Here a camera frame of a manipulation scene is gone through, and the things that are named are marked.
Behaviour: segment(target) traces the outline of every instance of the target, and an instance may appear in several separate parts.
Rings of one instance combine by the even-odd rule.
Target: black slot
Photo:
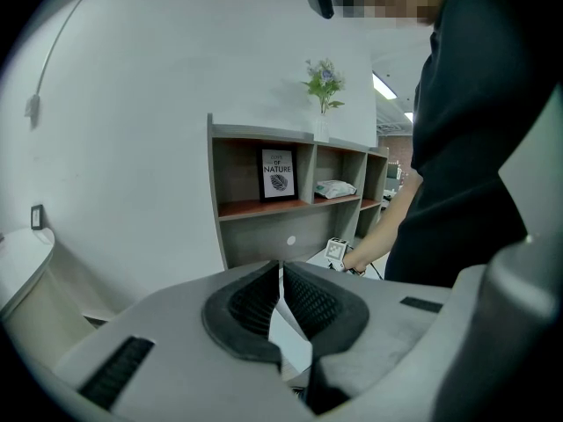
[[[109,410],[154,345],[148,339],[128,338],[78,392]]]
[[[417,299],[416,297],[405,297],[400,301],[406,306],[412,306],[416,309],[422,309],[423,311],[429,311],[431,313],[439,313],[442,309],[441,303],[429,302],[428,300]]]

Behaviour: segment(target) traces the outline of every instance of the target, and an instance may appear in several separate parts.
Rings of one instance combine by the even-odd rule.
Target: person
[[[413,173],[344,257],[346,268],[361,272],[391,252],[386,280],[452,287],[464,268],[526,237],[498,170],[556,83],[546,72],[559,70],[556,42],[544,31],[555,0],[542,2],[362,0],[376,16],[416,18],[434,31],[415,92]]]

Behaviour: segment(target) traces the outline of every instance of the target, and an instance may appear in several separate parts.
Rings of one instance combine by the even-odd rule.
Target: flower vase
[[[319,114],[315,120],[314,140],[317,142],[328,142],[328,120],[326,114]]]

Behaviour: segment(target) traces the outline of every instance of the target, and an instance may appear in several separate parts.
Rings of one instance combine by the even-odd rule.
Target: black grille
[[[79,390],[80,394],[109,410],[153,346],[148,339],[127,339]]]
[[[271,269],[238,290],[229,300],[229,312],[248,331],[268,339],[270,320],[280,298],[278,270]]]
[[[291,302],[291,312],[307,338],[329,326],[342,311],[341,303],[323,289],[301,278],[297,273],[284,269],[287,276],[284,286],[285,299]]]

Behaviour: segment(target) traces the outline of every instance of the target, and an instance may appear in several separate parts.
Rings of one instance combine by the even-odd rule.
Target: gray plastic panel
[[[55,373],[79,388],[131,335],[155,346],[115,402],[128,420],[310,420],[311,412],[282,382],[276,365],[237,360],[201,323],[217,289],[256,270],[242,266],[149,295],[70,351]]]

